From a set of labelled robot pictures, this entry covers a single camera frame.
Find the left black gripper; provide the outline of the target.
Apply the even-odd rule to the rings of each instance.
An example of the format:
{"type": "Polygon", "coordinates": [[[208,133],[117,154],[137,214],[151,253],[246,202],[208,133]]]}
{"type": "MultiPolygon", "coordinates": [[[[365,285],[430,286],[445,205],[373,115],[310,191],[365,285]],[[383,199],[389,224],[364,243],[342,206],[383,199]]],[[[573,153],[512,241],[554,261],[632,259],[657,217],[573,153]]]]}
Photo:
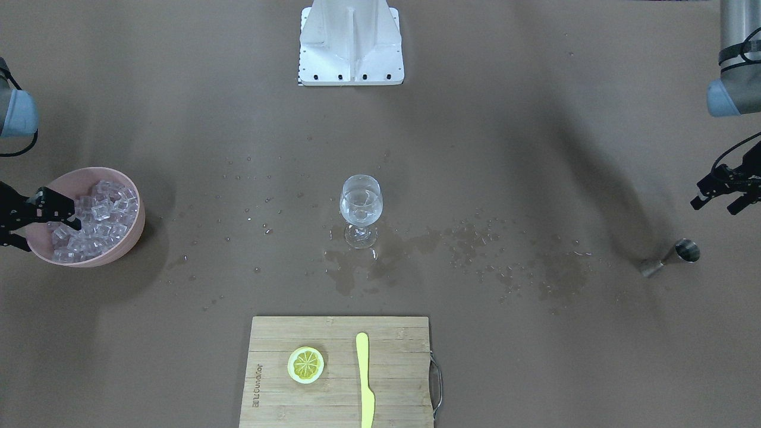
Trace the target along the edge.
{"type": "Polygon", "coordinates": [[[736,216],[744,209],[759,203],[760,200],[760,143],[757,142],[741,158],[740,164],[732,168],[720,163],[734,149],[740,148],[748,140],[735,144],[712,165],[704,178],[697,182],[697,196],[690,201],[693,209],[699,210],[711,200],[726,195],[738,194],[727,206],[731,216],[736,216]]]}

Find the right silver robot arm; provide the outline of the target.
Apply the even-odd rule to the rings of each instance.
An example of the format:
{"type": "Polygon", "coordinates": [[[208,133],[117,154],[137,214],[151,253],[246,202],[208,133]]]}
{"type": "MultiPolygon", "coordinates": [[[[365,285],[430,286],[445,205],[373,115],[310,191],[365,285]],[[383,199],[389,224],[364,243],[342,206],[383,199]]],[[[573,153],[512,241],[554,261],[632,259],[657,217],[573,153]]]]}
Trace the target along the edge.
{"type": "MultiPolygon", "coordinates": [[[[1,59],[1,132],[3,139],[30,137],[30,143],[16,152],[3,153],[14,158],[29,152],[39,138],[40,117],[33,96],[21,88],[4,58],[1,59]]],[[[49,187],[41,187],[25,197],[11,185],[1,182],[1,244],[31,252],[27,238],[16,230],[33,223],[62,222],[81,230],[81,220],[74,214],[74,200],[49,187]]]]}

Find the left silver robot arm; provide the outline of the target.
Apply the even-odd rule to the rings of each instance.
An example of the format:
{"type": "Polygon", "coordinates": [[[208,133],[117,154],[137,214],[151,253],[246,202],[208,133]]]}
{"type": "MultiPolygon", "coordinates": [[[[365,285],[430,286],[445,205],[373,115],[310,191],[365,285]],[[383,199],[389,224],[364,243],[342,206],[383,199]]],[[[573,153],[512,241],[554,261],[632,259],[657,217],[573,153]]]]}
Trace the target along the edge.
{"type": "MultiPolygon", "coordinates": [[[[721,1],[719,78],[707,84],[707,111],[715,118],[739,117],[760,111],[760,2],[721,1]]],[[[719,155],[709,173],[697,182],[695,210],[716,197],[737,193],[727,211],[736,216],[760,200],[759,133],[719,155]]]]}

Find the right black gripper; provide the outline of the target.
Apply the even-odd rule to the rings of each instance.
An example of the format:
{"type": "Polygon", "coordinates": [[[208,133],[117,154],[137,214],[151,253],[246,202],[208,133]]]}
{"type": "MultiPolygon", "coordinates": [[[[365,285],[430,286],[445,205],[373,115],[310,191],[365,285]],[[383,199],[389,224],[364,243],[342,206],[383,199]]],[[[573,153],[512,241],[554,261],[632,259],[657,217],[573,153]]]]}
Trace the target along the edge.
{"type": "Polygon", "coordinates": [[[49,187],[40,187],[31,197],[25,197],[5,182],[1,182],[1,246],[16,247],[31,252],[25,237],[14,231],[32,223],[60,222],[79,231],[81,219],[76,216],[74,200],[49,187]]]}

